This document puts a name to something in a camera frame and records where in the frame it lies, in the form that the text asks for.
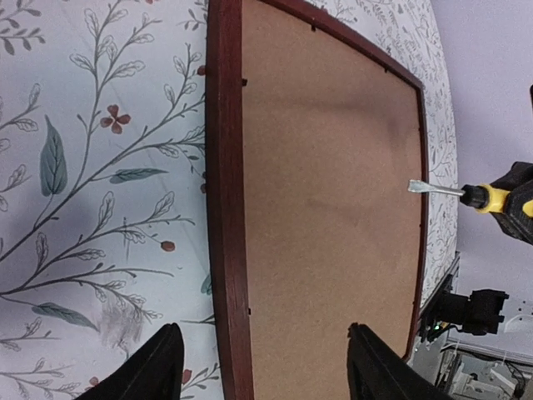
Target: dark red frame border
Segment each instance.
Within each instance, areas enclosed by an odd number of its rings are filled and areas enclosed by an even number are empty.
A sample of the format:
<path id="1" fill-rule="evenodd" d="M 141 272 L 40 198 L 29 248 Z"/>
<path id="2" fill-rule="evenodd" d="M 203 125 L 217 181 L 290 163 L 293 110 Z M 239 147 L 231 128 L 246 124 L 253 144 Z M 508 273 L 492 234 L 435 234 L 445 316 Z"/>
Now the dark red frame border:
<path id="1" fill-rule="evenodd" d="M 422 179 L 427 180 L 426 111 L 421 81 L 362 35 L 305 0 L 257 1 L 328 33 L 416 90 Z M 206 72 L 207 227 L 222 383 L 226 400 L 253 400 L 242 162 L 242 0 L 210 0 Z M 427 195 L 422 195 L 416 295 L 404 359 L 411 355 L 419 327 L 428 203 Z"/>

